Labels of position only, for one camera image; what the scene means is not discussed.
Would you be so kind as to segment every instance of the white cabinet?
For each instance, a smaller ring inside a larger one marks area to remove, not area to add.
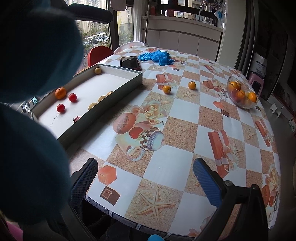
[[[145,41],[145,30],[142,30],[142,40]],[[159,31],[148,30],[147,31],[147,43],[149,47],[159,48]]]
[[[188,34],[179,34],[178,51],[196,55],[200,38]]]
[[[207,39],[200,38],[197,49],[197,56],[215,61],[219,44]]]
[[[159,31],[159,48],[178,51],[179,33]]]

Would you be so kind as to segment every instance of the curtain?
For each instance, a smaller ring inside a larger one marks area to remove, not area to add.
[[[246,0],[246,19],[241,48],[235,65],[245,76],[249,71],[258,30],[258,0]]]
[[[142,42],[141,23],[142,23],[142,10],[144,6],[143,0],[133,1],[133,37],[134,41]]]

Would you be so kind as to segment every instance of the blue plastic glove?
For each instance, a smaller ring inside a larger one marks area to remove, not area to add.
[[[148,238],[147,241],[164,241],[164,239],[157,234],[153,234]]]
[[[144,53],[138,56],[139,60],[153,60],[154,62],[159,62],[160,66],[173,64],[174,60],[170,58],[170,55],[165,51],[162,52],[157,50],[153,53]]]

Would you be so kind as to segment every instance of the metal bolt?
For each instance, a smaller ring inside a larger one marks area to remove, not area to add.
[[[258,190],[258,189],[259,189],[259,187],[258,187],[256,184],[253,184],[253,185],[252,185],[252,188],[253,188],[254,190]]]
[[[233,185],[232,181],[229,181],[229,180],[226,180],[224,183],[228,187]]]

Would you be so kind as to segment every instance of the floor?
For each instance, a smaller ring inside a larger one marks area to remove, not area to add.
[[[296,157],[296,138],[287,118],[273,115],[271,104],[261,99],[276,139],[281,168],[281,198],[276,224],[269,232],[269,240],[295,240],[296,195],[293,190],[293,165]]]

